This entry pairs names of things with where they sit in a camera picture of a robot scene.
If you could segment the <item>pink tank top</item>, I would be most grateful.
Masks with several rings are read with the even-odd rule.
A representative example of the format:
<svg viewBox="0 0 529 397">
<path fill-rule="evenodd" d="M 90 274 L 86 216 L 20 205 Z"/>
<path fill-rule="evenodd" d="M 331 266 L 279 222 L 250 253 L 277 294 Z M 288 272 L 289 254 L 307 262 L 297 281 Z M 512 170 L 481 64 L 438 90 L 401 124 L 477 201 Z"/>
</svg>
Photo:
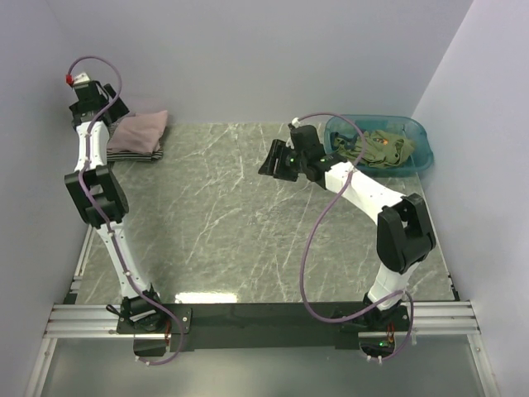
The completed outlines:
<svg viewBox="0 0 529 397">
<path fill-rule="evenodd" d="M 129 151 L 142 155 L 153 154 L 160 148 L 168 118 L 166 110 L 124 117 L 109 139 L 107 150 L 111 153 Z"/>
</svg>

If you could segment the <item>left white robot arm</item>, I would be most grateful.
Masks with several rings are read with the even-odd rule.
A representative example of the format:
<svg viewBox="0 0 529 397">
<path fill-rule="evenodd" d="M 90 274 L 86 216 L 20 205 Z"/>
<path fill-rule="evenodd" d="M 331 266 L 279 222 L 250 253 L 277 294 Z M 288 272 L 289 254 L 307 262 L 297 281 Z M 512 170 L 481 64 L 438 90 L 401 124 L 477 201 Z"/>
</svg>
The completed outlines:
<svg viewBox="0 0 529 397">
<path fill-rule="evenodd" d="M 121 288 L 119 309 L 107 310 L 120 324 L 139 333 L 158 332 L 166 315 L 152 282 L 142 273 L 127 241 L 126 195 L 107 163 L 108 125 L 127 108 L 111 85 L 102 86 L 86 74 L 68 76 L 77 96 L 69 107 L 79 137 L 79 158 L 64 183 L 82 220 L 100 236 L 111 258 Z"/>
</svg>

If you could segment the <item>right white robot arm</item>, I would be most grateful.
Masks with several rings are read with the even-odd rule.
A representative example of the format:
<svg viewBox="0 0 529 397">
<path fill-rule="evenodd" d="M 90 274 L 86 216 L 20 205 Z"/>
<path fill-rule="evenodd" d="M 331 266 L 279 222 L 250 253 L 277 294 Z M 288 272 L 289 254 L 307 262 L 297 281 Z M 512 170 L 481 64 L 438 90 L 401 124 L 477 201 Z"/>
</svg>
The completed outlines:
<svg viewBox="0 0 529 397">
<path fill-rule="evenodd" d="M 361 172 L 337 153 L 327 154 L 312 125 L 290 128 L 290 140 L 273 140 L 260 175 L 295 182 L 299 175 L 332 192 L 334 202 L 345 199 L 376 226 L 376 250 L 381 261 L 364 307 L 342 318 L 317 314 L 302 294 L 306 310 L 324 323 L 351 322 L 363 317 L 367 327 L 380 330 L 392 319 L 407 293 L 412 273 L 436 247 L 427 204 L 419 194 L 404 195 Z"/>
</svg>

